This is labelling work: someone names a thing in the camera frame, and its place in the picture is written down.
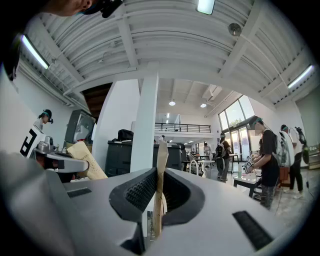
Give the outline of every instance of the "fluorescent light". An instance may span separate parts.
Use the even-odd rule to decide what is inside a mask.
[[[32,46],[32,44],[29,42],[29,40],[26,38],[25,35],[22,36],[22,42],[24,45],[28,48],[28,50],[32,53],[32,55],[36,58],[36,60],[45,68],[47,69],[49,66],[47,63],[43,60],[43,58],[37,53],[35,48]]]
[[[214,11],[215,0],[198,0],[196,10],[199,13],[211,15]]]
[[[296,83],[298,83],[308,72],[313,68],[313,66],[309,66],[301,75],[299,75],[296,79],[293,80],[292,83],[288,85],[288,89],[290,89],[292,86],[294,86]]]

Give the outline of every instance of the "black pants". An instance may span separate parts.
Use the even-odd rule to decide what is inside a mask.
[[[303,182],[302,182],[302,176],[300,173],[300,163],[301,163],[301,156],[302,153],[298,153],[294,156],[294,164],[290,167],[290,189],[294,189],[295,185],[295,179],[296,183],[298,184],[298,190],[302,191],[303,188]]]

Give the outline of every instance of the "black rubber pad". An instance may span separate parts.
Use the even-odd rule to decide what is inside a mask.
[[[90,193],[91,190],[87,187],[84,187],[84,188],[80,188],[80,189],[77,189],[77,190],[72,190],[72,191],[68,191],[67,194],[70,198],[75,198],[75,197],[78,197],[78,196],[82,196],[82,195],[85,195],[85,194],[88,194]]]
[[[232,215],[256,250],[260,250],[272,242],[273,239],[271,236],[249,213],[246,211],[238,211]]]

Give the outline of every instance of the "railing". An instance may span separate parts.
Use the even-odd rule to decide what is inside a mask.
[[[156,122],[158,132],[211,133],[211,125]]]

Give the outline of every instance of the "floor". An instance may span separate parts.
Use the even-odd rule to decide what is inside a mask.
[[[229,186],[234,185],[233,177],[238,175],[238,164],[235,163],[233,165],[233,171],[235,173],[233,172],[232,175],[231,173],[228,173],[228,180],[225,182]],[[211,172],[211,179],[219,181],[220,179],[217,179],[217,175],[218,170],[216,165],[214,165]],[[313,196],[317,196],[320,188],[320,169],[309,171],[302,169],[301,175],[303,179],[303,198],[294,199],[295,193],[284,193],[283,190],[288,188],[281,187],[277,188],[275,191],[271,205],[270,211],[274,213],[277,218],[281,219],[287,227],[299,224],[299,221],[302,220],[305,214],[309,212],[314,201]],[[307,180],[309,180],[309,191],[306,186]],[[249,196],[249,188],[238,185],[237,189]],[[298,193],[297,184],[295,184],[293,191]]]

